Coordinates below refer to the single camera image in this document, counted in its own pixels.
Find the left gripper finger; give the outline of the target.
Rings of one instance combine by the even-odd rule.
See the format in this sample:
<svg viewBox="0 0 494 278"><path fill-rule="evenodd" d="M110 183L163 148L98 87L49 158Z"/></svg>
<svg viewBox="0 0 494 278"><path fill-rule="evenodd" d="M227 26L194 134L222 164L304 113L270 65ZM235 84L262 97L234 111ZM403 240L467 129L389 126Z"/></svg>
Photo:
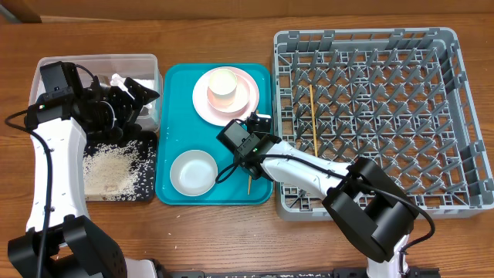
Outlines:
<svg viewBox="0 0 494 278"><path fill-rule="evenodd" d="M135 124L137 117L143 108L142 103L126 103L123 106L124 109L124 123L123 127L128 127Z"/></svg>
<svg viewBox="0 0 494 278"><path fill-rule="evenodd" d="M130 77L127 77L123 84L127 88L128 93L133 97L131 102L133 108L142 108L160 96L158 92L140 85Z"/></svg>

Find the white napkin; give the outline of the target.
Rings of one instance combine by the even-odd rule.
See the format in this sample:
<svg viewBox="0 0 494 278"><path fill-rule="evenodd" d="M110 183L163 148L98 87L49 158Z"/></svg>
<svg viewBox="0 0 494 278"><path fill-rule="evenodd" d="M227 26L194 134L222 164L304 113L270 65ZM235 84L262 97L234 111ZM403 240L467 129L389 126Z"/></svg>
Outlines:
<svg viewBox="0 0 494 278"><path fill-rule="evenodd" d="M111 76L110 85L118 86L122 91L129 92L127 86L124 84L126 77L120 76L118 73L115 73ZM142 80L142 79L134 79L141 86L144 86L148 89L154 89L154 81L153 80Z"/></svg>

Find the cream paper cup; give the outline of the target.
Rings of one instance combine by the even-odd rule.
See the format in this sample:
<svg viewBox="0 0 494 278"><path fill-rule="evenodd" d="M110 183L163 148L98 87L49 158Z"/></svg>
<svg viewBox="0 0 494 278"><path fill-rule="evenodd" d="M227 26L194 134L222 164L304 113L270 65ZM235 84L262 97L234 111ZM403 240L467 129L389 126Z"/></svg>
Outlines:
<svg viewBox="0 0 494 278"><path fill-rule="evenodd" d="M236 90L237 76L226 68L215 69L209 78L208 88L217 97L230 97Z"/></svg>

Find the wooden chopstick diagonal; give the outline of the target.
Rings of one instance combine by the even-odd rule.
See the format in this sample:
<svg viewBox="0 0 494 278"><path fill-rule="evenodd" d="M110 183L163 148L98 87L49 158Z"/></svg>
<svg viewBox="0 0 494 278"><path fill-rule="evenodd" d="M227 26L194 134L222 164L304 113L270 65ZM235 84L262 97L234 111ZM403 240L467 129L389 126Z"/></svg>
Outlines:
<svg viewBox="0 0 494 278"><path fill-rule="evenodd" d="M313 149L316 157L318 155L318 147L317 147L317 133L316 133L316 118L315 118L315 110L314 110L314 99L313 99L313 86L309 85L310 90L310 113L311 113L311 121L312 121L312 133L313 133Z"/></svg>

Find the wooden chopstick straight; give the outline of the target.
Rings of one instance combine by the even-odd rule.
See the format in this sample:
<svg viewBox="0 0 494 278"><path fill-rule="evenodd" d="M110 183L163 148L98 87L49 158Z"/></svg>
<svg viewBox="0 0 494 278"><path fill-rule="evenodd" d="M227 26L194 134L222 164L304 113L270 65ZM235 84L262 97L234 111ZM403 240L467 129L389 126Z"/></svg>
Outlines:
<svg viewBox="0 0 494 278"><path fill-rule="evenodd" d="M251 187L252 187L252 177L249 176L249 180L248 180L248 195L250 195Z"/></svg>

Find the white bowl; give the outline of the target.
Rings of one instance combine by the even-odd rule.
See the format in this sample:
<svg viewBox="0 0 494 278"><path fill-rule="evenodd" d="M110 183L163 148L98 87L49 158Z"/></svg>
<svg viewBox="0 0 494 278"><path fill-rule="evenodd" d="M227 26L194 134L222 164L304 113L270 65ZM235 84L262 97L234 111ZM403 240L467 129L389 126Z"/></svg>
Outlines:
<svg viewBox="0 0 494 278"><path fill-rule="evenodd" d="M170 181L182 195L196 197L211 190L218 174L215 159L201 150L186 151L171 165Z"/></svg>

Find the pink small bowl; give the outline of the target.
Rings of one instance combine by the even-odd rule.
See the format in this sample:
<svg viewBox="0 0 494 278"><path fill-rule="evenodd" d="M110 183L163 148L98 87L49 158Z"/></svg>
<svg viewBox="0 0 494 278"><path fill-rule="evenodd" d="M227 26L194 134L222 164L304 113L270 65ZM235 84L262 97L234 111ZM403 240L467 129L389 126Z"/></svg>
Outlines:
<svg viewBox="0 0 494 278"><path fill-rule="evenodd" d="M208 89L208 102L217 111L233 114L243 110L249 102L250 88L247 81L242 76L237 76L237 87L233 97L229 100L222 100L211 89Z"/></svg>

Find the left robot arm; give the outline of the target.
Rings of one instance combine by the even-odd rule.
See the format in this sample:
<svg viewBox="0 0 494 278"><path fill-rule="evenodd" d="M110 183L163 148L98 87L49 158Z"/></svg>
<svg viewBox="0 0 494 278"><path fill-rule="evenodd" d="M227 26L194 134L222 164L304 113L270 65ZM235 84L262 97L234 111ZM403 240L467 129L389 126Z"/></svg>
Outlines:
<svg viewBox="0 0 494 278"><path fill-rule="evenodd" d="M45 93L21 112L35 151L35 192L23 236L8 242L8 259L23 277L164 277L154 259L127 259L89 217L83 182L87 140L122 141L139 127L142 106L159 94L126 78L126 90L94 77L43 78Z"/></svg>

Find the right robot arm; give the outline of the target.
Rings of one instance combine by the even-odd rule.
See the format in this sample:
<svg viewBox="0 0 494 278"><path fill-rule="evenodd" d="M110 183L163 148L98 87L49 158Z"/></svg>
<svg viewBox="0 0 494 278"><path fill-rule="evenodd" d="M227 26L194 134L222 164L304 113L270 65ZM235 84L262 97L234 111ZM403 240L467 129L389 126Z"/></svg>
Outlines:
<svg viewBox="0 0 494 278"><path fill-rule="evenodd" d="M418 210L373 160L324 160L245 125L234 119L225 128L234 166L254 179L295 185L319 198L347 240L368 258L368 276L408 275L406 245Z"/></svg>

